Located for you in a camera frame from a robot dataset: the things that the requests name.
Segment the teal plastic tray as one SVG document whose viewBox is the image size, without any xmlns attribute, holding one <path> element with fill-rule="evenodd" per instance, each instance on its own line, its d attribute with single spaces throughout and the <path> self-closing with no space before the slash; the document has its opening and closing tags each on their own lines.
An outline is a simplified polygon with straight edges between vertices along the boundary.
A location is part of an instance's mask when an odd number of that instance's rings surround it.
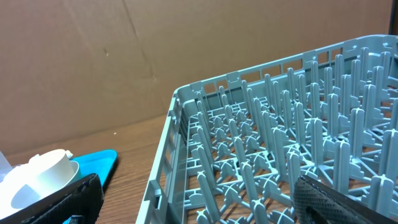
<svg viewBox="0 0 398 224">
<path fill-rule="evenodd" d="M 70 206 L 75 208 L 77 213 L 71 215 L 63 224 L 95 223 L 104 203 L 104 192 L 117 165 L 117 152 L 107 149 L 73 157 L 67 151 L 66 155 L 72 165 L 73 176 L 65 188 L 75 190 L 79 195 Z"/>
</svg>

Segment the grey saucer bowl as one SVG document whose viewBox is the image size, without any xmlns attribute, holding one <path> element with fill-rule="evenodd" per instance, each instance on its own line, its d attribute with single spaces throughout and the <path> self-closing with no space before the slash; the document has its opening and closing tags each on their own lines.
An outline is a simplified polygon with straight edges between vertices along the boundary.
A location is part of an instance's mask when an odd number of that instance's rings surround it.
<svg viewBox="0 0 398 224">
<path fill-rule="evenodd" d="M 76 161 L 16 167 L 1 182 L 1 218 L 11 216 L 79 178 L 80 165 Z"/>
</svg>

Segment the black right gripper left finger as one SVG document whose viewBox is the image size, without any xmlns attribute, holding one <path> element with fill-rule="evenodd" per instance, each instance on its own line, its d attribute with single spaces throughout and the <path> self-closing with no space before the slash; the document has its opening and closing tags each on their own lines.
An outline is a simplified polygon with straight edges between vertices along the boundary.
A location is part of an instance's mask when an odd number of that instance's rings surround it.
<svg viewBox="0 0 398 224">
<path fill-rule="evenodd" d="M 3 218 L 1 223 L 95 223 L 103 203 L 100 177 L 92 173 Z"/>
</svg>

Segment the white cup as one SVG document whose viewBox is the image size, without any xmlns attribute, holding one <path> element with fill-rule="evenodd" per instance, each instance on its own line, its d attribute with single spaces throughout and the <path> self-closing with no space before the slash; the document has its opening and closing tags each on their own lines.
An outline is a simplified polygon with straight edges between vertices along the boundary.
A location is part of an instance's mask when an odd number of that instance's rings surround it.
<svg viewBox="0 0 398 224">
<path fill-rule="evenodd" d="M 26 208 L 62 189 L 71 180 L 73 168 L 66 150 L 55 149 L 32 157 L 15 175 L 11 207 Z"/>
</svg>

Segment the grey dishwasher rack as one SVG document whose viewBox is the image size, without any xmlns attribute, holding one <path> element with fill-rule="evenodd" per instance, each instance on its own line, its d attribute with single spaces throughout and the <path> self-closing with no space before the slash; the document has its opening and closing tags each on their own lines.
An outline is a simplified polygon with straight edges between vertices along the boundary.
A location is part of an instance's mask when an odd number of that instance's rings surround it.
<svg viewBox="0 0 398 224">
<path fill-rule="evenodd" d="M 396 36 L 176 89 L 137 222 L 294 223 L 301 175 L 397 220 Z"/>
</svg>

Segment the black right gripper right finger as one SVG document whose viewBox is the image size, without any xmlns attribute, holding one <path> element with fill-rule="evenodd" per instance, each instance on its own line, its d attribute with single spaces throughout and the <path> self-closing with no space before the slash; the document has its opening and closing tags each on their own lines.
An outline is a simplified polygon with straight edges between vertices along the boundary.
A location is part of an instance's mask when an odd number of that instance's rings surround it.
<svg viewBox="0 0 398 224">
<path fill-rule="evenodd" d="M 395 223 L 393 219 L 361 205 L 307 175 L 301 175 L 297 179 L 293 201 L 300 223 Z"/>
</svg>

